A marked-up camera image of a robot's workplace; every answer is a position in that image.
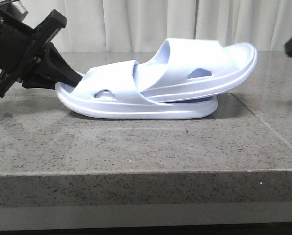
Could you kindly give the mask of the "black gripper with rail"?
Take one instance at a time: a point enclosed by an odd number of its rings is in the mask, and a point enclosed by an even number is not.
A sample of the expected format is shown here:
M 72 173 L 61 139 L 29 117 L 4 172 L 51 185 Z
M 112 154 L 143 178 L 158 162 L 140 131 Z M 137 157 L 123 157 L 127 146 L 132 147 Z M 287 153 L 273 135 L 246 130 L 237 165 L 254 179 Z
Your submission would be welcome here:
M 7 12 L 10 2 L 0 1 L 0 97 L 15 82 L 27 89 L 54 90 L 56 82 L 76 87 L 82 76 L 69 66 L 51 42 L 66 27 L 66 17 L 52 10 L 31 28 Z

